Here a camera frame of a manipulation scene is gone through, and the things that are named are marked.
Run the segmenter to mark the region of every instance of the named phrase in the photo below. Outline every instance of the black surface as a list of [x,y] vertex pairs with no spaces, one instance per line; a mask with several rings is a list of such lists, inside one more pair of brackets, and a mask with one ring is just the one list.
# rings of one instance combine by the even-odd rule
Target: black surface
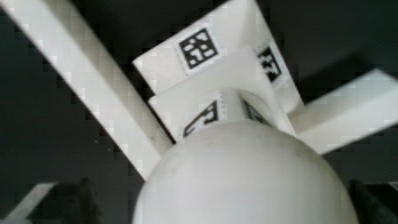
[[[143,99],[150,90],[131,60],[220,2],[72,0]],[[371,67],[395,75],[395,0],[268,0],[259,5],[305,101]],[[0,15],[0,212],[37,182],[76,182],[86,176],[97,187],[102,223],[129,223],[141,179],[56,72]],[[344,182],[398,179],[395,136],[390,128],[324,156]]]

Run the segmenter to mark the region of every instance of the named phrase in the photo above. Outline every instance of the gray floor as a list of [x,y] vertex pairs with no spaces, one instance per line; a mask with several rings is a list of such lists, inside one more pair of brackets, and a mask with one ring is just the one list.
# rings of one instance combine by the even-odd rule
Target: gray floor
[[[221,1],[72,2],[145,99],[150,90],[129,61]],[[398,75],[395,1],[271,0],[259,5],[305,102],[371,67]],[[37,182],[88,177],[102,223],[129,223],[141,178],[3,13],[0,115],[0,216]],[[398,127],[324,158],[344,182],[398,180]]]

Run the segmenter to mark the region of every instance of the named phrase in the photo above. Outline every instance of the white card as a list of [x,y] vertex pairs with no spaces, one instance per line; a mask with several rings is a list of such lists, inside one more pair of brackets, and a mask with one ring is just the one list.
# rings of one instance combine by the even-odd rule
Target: white card
[[257,53],[284,112],[301,99],[253,0],[228,0],[132,60],[154,94],[216,64],[244,46]]

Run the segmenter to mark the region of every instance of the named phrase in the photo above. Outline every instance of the white rod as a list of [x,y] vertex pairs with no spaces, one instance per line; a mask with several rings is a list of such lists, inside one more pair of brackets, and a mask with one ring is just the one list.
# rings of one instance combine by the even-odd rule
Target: white rod
[[33,189],[29,190],[13,210],[10,211],[5,220],[6,222],[10,222],[12,220],[24,220],[38,203],[40,200],[53,188],[56,183],[44,183],[44,184],[37,184],[33,186]]
[[65,0],[0,5],[145,179],[170,140],[76,9]]

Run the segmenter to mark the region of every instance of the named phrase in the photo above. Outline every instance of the black and white square marker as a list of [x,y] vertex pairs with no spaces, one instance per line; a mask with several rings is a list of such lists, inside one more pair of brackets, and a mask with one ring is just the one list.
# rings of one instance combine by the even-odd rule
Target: black and white square marker
[[182,137],[189,135],[189,133],[200,129],[202,126],[211,124],[214,121],[218,121],[220,115],[218,115],[218,101],[214,100],[198,115],[195,116],[189,124],[186,125],[182,129]]
[[177,44],[191,70],[218,55],[207,29],[202,28]]
[[262,53],[257,55],[257,58],[264,68],[264,74],[268,75],[269,81],[273,81],[278,75],[282,74],[282,72],[280,72],[280,68],[278,68],[269,47],[264,49]]
[[264,121],[264,118],[259,114],[259,112],[255,111],[253,107],[250,106],[250,104],[244,102],[243,100],[243,106],[244,106],[244,114],[246,114],[246,118],[253,121],[257,121],[260,124],[269,125],[268,122]]

